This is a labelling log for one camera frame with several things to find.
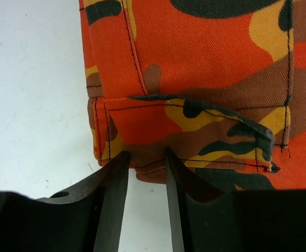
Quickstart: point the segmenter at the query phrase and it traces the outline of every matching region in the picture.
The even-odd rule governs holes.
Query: camouflage fabric
[[[80,0],[101,165],[164,151],[226,191],[306,188],[306,0]]]

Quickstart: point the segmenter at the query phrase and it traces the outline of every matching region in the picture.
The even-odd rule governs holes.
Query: white surface
[[[78,0],[0,0],[0,190],[50,196],[98,169]],[[120,252],[171,252],[166,188],[130,172]]]

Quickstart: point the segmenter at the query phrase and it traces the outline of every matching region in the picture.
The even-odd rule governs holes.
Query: screw hole
[[[68,195],[70,195],[70,193],[68,192],[58,192],[58,193],[55,193],[53,196],[51,196],[51,198],[62,198]]]

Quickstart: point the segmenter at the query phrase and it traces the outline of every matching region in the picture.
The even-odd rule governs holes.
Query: white table
[[[78,0],[0,0],[0,190],[48,197],[99,169],[78,9]],[[134,171],[119,251],[172,251],[166,187]]]

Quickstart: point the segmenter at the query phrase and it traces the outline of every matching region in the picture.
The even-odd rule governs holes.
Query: orange camouflage garment
[[[306,188],[306,0],[80,0],[94,154],[225,191]]]

